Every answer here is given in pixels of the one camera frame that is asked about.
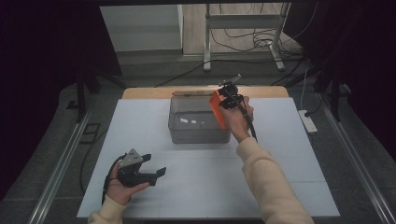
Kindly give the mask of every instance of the person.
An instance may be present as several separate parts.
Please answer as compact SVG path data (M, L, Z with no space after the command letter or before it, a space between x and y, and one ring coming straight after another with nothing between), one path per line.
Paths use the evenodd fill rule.
M254 108L249 105L248 97L245 96L244 101L247 113L253 120ZM312 217L309 216L294 194L280 165L268 150L262 149L256 139L250 136L248 123L239 108L224 109L221 107L219 110L224 116L226 127L231 130L239 143L236 154L244 163L242 171L250 191L256 198L262 220L266 224L314 223ZM102 208L90 215L89 223L122 223L122 212L131 197L149 186L148 183L145 183L133 188L125 188L115 178L118 167L117 164L111 172L111 181Z

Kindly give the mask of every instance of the white table surface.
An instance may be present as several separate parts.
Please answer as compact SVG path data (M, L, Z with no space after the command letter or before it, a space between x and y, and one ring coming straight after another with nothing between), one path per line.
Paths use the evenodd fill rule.
M313 217L339 216L304 126L291 98L250 99L262 148L284 169L297 197ZM101 207L102 187L112 162L131 148L151 154L141 173L166 167L155 187L133 196L125 217L143 219L259 218L256 201L235 154L227 144L172 143L170 99L119 100L106 140L78 211L88 217Z

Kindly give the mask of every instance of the wall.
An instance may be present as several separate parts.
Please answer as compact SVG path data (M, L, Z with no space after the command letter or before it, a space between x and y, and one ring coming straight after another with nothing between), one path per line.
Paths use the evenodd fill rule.
M101 7L115 51L181 49L176 5Z

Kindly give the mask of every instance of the beige sleeve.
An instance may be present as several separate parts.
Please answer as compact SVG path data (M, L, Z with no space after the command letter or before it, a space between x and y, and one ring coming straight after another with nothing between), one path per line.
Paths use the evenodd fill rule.
M125 206L116 203L106 195L105 201L99 211L91 213L88 223L96 224L121 224L122 213Z
M314 223L269 151L249 137L239 144L236 153L244 162L242 171L266 224Z

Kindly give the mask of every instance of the gray floor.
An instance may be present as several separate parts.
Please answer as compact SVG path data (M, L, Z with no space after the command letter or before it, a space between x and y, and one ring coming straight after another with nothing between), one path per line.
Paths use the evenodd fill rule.
M279 73L273 63L263 63L270 59L268 52L218 55L216 57L223 60L249 61L250 63L214 62L212 63L212 71L209 73L203 72L202 66L199 66L186 76L166 85L216 85L223 79L234 77L238 73L243 76L239 83L241 85L270 85L280 77L285 76L297 64L297 62L292 61L286 62L287 71ZM118 77L118 79L129 86L136 87L153 87L171 77L184 74L202 63L200 57L183 57L174 52L151 53L144 56L122 53L119 58L123 77ZM305 68L306 63L297 69L295 74L301 74ZM89 129L87 132L90 128L94 128L94 124L99 123L98 133L104 133L105 135L94 144L82 143L93 140L93 134L87 133L81 136L62 183L56 191L55 198L45 216L44 223L86 223L86 220L76 218L79 204L83 198L79 179L82 177L83 188L87 188L96 159L106 137L106 128L109 126L116 103L122 96L122 89L117 85L100 77L98 79L102 86L100 93L87 94L88 101L92 102L90 107L92 113L88 120ZM315 110L320 102L312 88L314 81L315 77L309 77L304 90L303 105L304 109L308 111ZM289 94L295 100L298 109L300 109L303 85L304 83L300 82L288 88ZM62 91L58 110L34 156L9 190L5 199L0 202L2 223L26 223L30 219L55 165L62 156L70 136L76 128L77 111L66 109L69 102L73 100L77 100L76 87L70 86ZM346 98L340 99L340 117L350 140L354 143L389 207L396 208L395 161L356 117L348 106ZM321 109L311 118L318 128L318 133L311 138L313 149L341 213L340 217L314 217L316 223L382 223L326 116L325 104L322 104Z

